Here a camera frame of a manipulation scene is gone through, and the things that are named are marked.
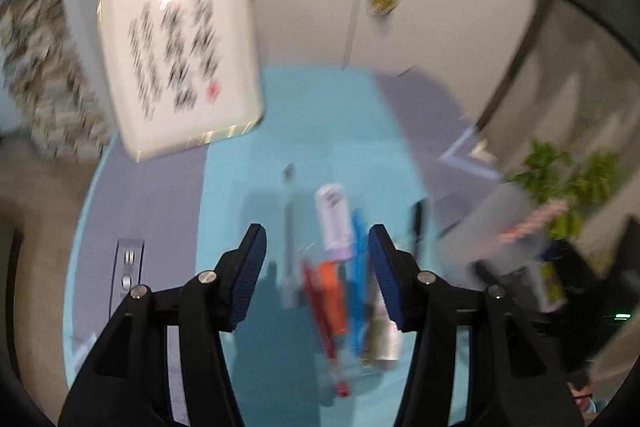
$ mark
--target black object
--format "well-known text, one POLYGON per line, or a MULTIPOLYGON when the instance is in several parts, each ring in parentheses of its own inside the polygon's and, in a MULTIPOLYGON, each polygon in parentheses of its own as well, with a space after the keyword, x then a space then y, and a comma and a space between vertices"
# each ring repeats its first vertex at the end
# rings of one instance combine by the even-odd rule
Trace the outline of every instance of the black object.
POLYGON ((0 408, 2 425, 54 427, 24 390, 2 353, 0 353, 0 403, 2 404, 0 408))
POLYGON ((470 332, 463 425, 584 425, 564 374, 500 286, 480 293, 420 272, 382 225, 369 232, 369 253, 389 317, 402 331, 418 332, 395 427, 447 426, 458 326, 470 332))
POLYGON ((427 199, 423 199, 414 204, 414 225, 412 233, 414 235, 414 259, 418 259, 422 251, 422 231, 424 224, 428 223, 429 207, 427 199))
POLYGON ((568 241, 554 241, 543 254, 554 265, 567 304, 552 314, 534 311, 527 289, 512 276, 498 277, 485 261, 474 264, 476 275, 486 284, 503 286, 521 307, 538 333, 554 346, 568 380, 584 382, 590 360, 625 324, 616 314, 631 314, 640 303, 640 224, 629 217, 609 274, 598 279, 568 241))
POLYGON ((191 427, 242 426, 218 332, 244 319, 266 245, 264 228, 251 225, 237 250, 183 287, 132 288, 82 365, 60 427, 182 425, 172 416, 166 365, 166 328, 175 325, 191 427))
MULTIPOLYGON (((2 329, 4 329, 4 339, 0 339, 0 343, 4 342, 11 369, 13 369, 15 375, 18 377, 18 379, 20 379, 18 356, 15 352, 14 294, 15 276, 18 270, 18 258, 20 256, 20 248, 22 247, 23 235, 22 231, 19 229, 14 229, 12 233, 12 224, 5 223, 5 226, 8 227, 6 233, 8 233, 8 235, 12 234, 13 237, 11 239, 9 252, 4 252, 4 255, 8 254, 8 259, 6 260, 6 272, 4 274, 0 272, 0 277, 2 277, 2 275, 6 277, 6 282, 4 284, 4 295, 0 297, 0 303, 4 301, 4 325, 0 326, 0 332, 2 331, 2 329)), ((2 228, 0 225, 0 242, 1 238, 2 228)))

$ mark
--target orange pen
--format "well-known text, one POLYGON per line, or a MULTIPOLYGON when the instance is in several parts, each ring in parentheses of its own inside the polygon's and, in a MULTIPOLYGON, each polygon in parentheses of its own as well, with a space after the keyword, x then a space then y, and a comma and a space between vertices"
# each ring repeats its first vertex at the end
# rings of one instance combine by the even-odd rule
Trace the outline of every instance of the orange pen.
POLYGON ((320 291, 324 311, 334 335, 347 332, 347 312, 344 307, 344 291, 338 279, 338 267, 333 261, 324 261, 318 265, 320 291))

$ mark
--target white wall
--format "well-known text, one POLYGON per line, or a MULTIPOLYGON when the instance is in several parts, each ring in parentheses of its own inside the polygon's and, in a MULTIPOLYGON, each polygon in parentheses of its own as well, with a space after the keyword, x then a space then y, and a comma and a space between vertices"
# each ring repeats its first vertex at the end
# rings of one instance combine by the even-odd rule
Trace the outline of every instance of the white wall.
POLYGON ((477 118, 517 49, 534 0, 402 0, 381 24, 367 0, 256 0, 263 64, 343 64, 400 73, 420 66, 477 118))
POLYGON ((512 174, 529 153, 530 136, 569 149, 578 163, 596 148, 618 150, 624 184, 590 216, 577 241, 586 256, 607 256, 626 216, 640 216, 640 66, 565 1, 553 0, 545 17, 513 88, 483 134, 500 167, 512 174), (588 126, 596 112, 603 118, 588 126))
POLYGON ((401 0, 383 22, 360 0, 350 64, 401 73, 419 66, 477 120, 502 80, 535 0, 401 0))

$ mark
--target red pen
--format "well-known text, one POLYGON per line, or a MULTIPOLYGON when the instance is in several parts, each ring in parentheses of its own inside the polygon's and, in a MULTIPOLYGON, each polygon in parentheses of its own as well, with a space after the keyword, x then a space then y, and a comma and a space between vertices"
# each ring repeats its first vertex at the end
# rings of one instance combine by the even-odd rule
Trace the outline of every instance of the red pen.
POLYGON ((324 312, 324 307, 322 306, 322 297, 314 284, 313 269, 309 266, 306 259, 302 261, 302 271, 305 279, 305 291, 309 297, 311 311, 314 314, 320 343, 322 344, 324 355, 329 363, 329 370, 335 381, 336 393, 339 397, 345 398, 351 394, 351 391, 342 376, 342 366, 340 365, 340 360, 338 360, 338 356, 335 351, 335 344, 331 336, 329 319, 327 318, 326 313, 324 312))

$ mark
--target white box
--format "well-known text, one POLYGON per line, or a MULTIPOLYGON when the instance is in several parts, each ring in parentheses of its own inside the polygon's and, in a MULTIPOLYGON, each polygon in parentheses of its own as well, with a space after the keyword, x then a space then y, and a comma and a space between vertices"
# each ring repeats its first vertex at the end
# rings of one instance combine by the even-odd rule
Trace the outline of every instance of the white box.
POLYGON ((251 0, 100 0, 98 25, 135 161, 245 133, 262 117, 251 0))

